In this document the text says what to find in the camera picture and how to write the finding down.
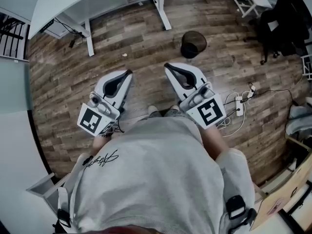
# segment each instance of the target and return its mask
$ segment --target power plug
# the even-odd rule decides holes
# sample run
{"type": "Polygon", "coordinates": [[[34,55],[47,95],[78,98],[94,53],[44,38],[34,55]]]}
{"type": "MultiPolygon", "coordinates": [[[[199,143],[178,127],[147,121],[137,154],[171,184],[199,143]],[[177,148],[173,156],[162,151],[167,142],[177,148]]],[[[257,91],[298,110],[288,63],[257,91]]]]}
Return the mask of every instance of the power plug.
{"type": "Polygon", "coordinates": [[[242,96],[236,96],[235,97],[235,107],[236,107],[236,116],[242,116],[244,114],[244,108],[243,108],[243,97],[242,96]]]}
{"type": "Polygon", "coordinates": [[[250,90],[249,90],[248,94],[247,94],[247,99],[250,99],[251,97],[253,97],[254,92],[255,92],[255,86],[252,85],[252,86],[250,87],[250,90]]]}

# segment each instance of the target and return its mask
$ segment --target wooden floor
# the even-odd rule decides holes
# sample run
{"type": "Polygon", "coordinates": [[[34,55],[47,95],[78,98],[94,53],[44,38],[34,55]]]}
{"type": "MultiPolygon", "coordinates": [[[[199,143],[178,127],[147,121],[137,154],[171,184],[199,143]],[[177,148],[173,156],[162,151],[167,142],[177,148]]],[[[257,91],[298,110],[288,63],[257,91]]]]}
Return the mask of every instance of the wooden floor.
{"type": "MultiPolygon", "coordinates": [[[[162,110],[177,102],[163,65],[187,61],[179,48],[182,35],[189,30],[201,32],[208,43],[189,63],[203,71],[223,100],[229,93],[248,90],[248,82],[258,93],[270,88],[291,89],[299,102],[308,93],[305,78],[294,87],[301,79],[299,56],[273,59],[270,54],[267,64],[259,64],[262,46],[257,41],[243,41],[255,32],[232,0],[165,0],[165,11],[173,27],[170,31],[163,31],[157,10],[149,1],[91,21],[93,57],[88,56],[86,42],[69,49],[69,34],[60,40],[42,34],[30,41],[35,125],[45,157],[59,177],[71,171],[82,152],[90,150],[93,138],[76,122],[81,104],[87,102],[102,75],[118,69],[134,72],[127,111],[121,119],[124,130],[147,114],[148,105],[162,110]]],[[[285,166],[288,154],[283,135],[291,99],[288,92],[273,94],[251,99],[251,106],[246,104],[243,127],[226,138],[231,147],[246,155],[258,185],[285,166]]],[[[227,105],[226,111],[233,108],[234,103],[227,105]]],[[[231,124],[221,130],[223,135],[235,131],[243,120],[235,114],[230,118],[231,124]]]]}

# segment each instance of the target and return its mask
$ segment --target white shoe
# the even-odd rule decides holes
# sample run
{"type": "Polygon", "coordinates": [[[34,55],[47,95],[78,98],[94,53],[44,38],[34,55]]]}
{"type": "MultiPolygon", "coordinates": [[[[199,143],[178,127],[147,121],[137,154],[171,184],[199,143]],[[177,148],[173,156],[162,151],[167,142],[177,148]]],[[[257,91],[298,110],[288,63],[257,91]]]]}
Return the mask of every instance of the white shoe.
{"type": "Polygon", "coordinates": [[[174,109],[174,110],[180,111],[180,108],[179,108],[179,106],[177,106],[177,105],[173,105],[170,109],[174,109]]]}
{"type": "Polygon", "coordinates": [[[154,112],[158,112],[158,108],[156,108],[154,105],[151,105],[147,108],[148,115],[151,115],[154,112]]]}

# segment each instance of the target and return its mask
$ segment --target mesh wastebasket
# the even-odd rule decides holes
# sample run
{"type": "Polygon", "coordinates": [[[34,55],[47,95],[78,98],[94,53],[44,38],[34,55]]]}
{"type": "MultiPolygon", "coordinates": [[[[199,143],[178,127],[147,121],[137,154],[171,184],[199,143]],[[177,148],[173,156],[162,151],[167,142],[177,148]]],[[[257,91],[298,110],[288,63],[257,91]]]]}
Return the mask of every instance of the mesh wastebasket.
{"type": "Polygon", "coordinates": [[[206,46],[206,39],[201,33],[188,31],[182,37],[181,54],[187,59],[192,59],[204,51],[206,46]]]}

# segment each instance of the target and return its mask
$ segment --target black signature print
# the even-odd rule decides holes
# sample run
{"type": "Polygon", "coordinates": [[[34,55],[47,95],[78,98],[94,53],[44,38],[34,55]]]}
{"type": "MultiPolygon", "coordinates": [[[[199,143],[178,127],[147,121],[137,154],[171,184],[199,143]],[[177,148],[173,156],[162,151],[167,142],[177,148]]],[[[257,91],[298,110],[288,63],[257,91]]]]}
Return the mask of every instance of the black signature print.
{"type": "Polygon", "coordinates": [[[114,161],[115,159],[117,159],[119,157],[119,155],[114,155],[115,152],[117,152],[118,150],[114,151],[110,156],[108,156],[108,154],[105,155],[105,157],[101,157],[101,156],[98,156],[95,160],[91,161],[87,167],[90,167],[94,164],[98,164],[99,166],[104,166],[106,163],[108,162],[112,162],[114,161]]]}

